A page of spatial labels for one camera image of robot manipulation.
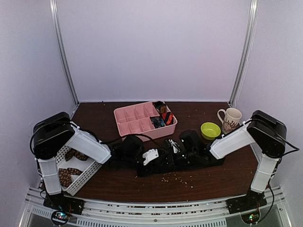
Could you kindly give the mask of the black necktie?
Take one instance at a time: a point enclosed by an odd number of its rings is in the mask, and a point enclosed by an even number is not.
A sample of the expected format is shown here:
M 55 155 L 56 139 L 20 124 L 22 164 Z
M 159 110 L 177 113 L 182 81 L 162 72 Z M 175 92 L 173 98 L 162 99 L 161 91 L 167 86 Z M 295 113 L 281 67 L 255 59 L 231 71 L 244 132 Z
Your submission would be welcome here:
M 202 161 L 185 161 L 180 164 L 174 161 L 172 157 L 156 158 L 150 161 L 147 165 L 139 165 L 137 167 L 137 175 L 139 177 L 147 177 L 155 174 L 165 174 L 178 171 L 196 170 L 201 168 L 208 168 L 213 166 L 223 165 L 225 158 L 216 159 L 209 158 L 209 163 L 203 164 Z

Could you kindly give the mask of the white perforated plastic basket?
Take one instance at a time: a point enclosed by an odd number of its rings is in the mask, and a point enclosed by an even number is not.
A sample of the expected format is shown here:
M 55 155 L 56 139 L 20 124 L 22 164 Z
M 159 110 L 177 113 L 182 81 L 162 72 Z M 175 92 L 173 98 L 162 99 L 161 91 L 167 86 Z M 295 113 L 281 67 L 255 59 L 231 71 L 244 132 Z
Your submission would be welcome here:
M 74 196 L 93 175 L 101 164 L 92 158 L 85 158 L 80 152 L 64 146 L 56 155 L 62 190 Z

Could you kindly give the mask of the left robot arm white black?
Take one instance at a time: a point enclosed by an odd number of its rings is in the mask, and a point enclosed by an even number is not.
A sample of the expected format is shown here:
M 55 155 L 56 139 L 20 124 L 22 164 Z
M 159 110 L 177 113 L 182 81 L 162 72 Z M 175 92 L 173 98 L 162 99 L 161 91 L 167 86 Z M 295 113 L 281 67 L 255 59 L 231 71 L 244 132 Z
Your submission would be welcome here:
M 58 210 L 68 206 L 63 191 L 74 195 L 100 168 L 111 160 L 120 160 L 137 168 L 138 175 L 149 175 L 169 164 L 167 148 L 144 149 L 142 138 L 148 135 L 130 134 L 111 142 L 103 142 L 96 134 L 71 121 L 60 112 L 38 122 L 33 127 L 30 149 L 45 184 L 49 201 Z

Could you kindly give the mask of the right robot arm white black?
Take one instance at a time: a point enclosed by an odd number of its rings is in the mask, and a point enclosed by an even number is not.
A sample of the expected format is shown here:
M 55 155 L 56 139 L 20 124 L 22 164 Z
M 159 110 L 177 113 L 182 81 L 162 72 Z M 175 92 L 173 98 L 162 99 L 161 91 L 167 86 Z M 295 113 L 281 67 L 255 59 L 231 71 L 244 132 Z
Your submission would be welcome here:
M 182 169 L 215 166 L 227 155 L 243 147 L 254 143 L 260 147 L 261 160 L 248 195 L 243 197 L 242 202 L 249 209 L 254 208 L 261 201 L 261 195 L 275 174 L 282 157 L 287 155 L 286 146 L 292 147 L 293 152 L 299 151 L 299 148 L 287 141 L 286 125 L 261 110 L 256 110 L 251 118 L 238 128 L 207 145 L 198 135 L 191 136 L 190 133 L 191 131 L 187 130 L 180 134 L 179 139 L 185 149 L 173 156 L 175 165 Z

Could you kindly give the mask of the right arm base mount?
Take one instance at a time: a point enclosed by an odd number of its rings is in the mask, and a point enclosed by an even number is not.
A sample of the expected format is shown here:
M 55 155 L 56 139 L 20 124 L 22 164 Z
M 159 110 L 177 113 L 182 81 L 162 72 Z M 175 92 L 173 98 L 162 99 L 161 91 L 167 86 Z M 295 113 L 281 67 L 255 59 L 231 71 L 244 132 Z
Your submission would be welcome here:
M 267 200 L 264 198 L 264 196 L 255 197 L 247 194 L 245 196 L 228 199 L 226 201 L 226 205 L 229 213 L 234 214 L 265 206 L 267 205 Z

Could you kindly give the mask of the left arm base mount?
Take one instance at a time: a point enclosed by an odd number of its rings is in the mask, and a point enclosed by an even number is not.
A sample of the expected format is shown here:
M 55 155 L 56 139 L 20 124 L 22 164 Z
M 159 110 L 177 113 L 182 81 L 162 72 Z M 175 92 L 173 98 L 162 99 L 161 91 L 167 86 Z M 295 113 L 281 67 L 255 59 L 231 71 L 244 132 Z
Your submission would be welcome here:
M 46 198 L 43 205 L 54 210 L 63 211 L 68 214 L 81 215 L 84 208 L 84 200 L 70 197 L 60 197 L 58 195 Z

